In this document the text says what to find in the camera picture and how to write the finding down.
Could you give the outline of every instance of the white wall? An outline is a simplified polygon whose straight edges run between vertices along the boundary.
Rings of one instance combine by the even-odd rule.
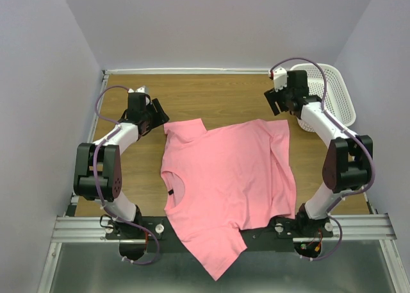
[[[36,292],[101,68],[65,0],[0,0],[0,27],[0,291]]]
[[[334,63],[370,0],[67,0],[103,69]]]
[[[374,141],[377,169],[368,191],[388,212],[410,277],[410,3],[372,0],[336,62],[357,113],[354,128]]]

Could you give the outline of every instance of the metal frame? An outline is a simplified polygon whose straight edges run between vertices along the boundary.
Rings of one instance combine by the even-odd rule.
[[[131,69],[108,70],[104,72],[101,83],[102,92],[106,88],[110,74],[265,74],[266,69],[213,69],[213,68],[166,68],[166,69]],[[98,116],[94,119],[88,142],[94,137]],[[398,293],[410,292],[410,284],[404,270],[400,255],[396,247],[396,235],[387,214],[377,214],[377,211],[368,202],[370,215],[337,215],[343,228],[343,240],[379,240],[395,290]],[[76,205],[78,196],[73,193],[72,205]],[[339,229],[333,224],[333,238],[324,240],[338,240]],[[293,239],[294,242],[303,242],[310,239]],[[118,240],[106,240],[105,231],[99,225],[99,217],[58,217],[54,225],[53,235],[44,270],[38,287],[38,293],[49,293],[56,273],[58,258],[63,243],[119,243]],[[143,243],[144,240],[121,240],[130,243]]]
[[[395,240],[396,235],[387,214],[377,215],[336,215],[343,228],[343,240]],[[100,217],[58,217],[51,237],[52,243],[119,243],[106,240],[105,230],[99,224]],[[340,231],[335,222],[333,237],[323,240],[338,240]],[[303,242],[311,238],[295,238]],[[145,243],[145,240],[121,240],[121,243]]]
[[[343,240],[379,240],[396,292],[410,292],[410,285],[397,252],[396,235],[387,214],[333,215],[343,228]],[[53,283],[58,257],[63,243],[144,243],[145,240],[107,240],[100,227],[99,217],[58,217],[51,237],[51,245],[40,281],[38,293],[49,292]],[[324,240],[338,240],[339,229],[332,222],[334,236]],[[297,238],[294,242],[311,239]]]

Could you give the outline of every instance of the pink t-shirt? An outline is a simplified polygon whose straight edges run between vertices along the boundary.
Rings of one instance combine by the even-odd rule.
[[[165,213],[217,280],[246,249],[239,230],[295,216],[288,122],[255,120],[207,131],[196,119],[164,129],[161,177],[174,191]]]

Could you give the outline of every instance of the wooden table surface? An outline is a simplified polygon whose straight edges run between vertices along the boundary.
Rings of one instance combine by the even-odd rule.
[[[170,121],[201,118],[207,130],[254,119],[287,119],[290,127],[290,165],[297,185],[297,209],[316,192],[322,182],[326,147],[315,133],[302,130],[289,113],[274,116],[263,93],[272,82],[262,74],[111,75],[108,86],[136,89],[149,87]],[[127,94],[112,89],[104,96],[101,114],[119,119],[127,107]],[[112,130],[113,124],[99,120],[94,140]],[[167,191],[160,177],[165,145],[163,126],[130,146],[121,156],[123,191],[145,216],[164,215]],[[364,196],[351,196],[334,214],[367,214]],[[100,216],[98,204],[80,198],[76,216]]]

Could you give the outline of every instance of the t-shirt sleeve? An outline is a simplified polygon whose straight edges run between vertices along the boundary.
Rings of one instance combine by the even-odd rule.
[[[229,226],[193,233],[182,242],[215,281],[247,248],[239,230]]]
[[[168,144],[186,144],[206,134],[206,128],[201,119],[169,122],[164,124]]]

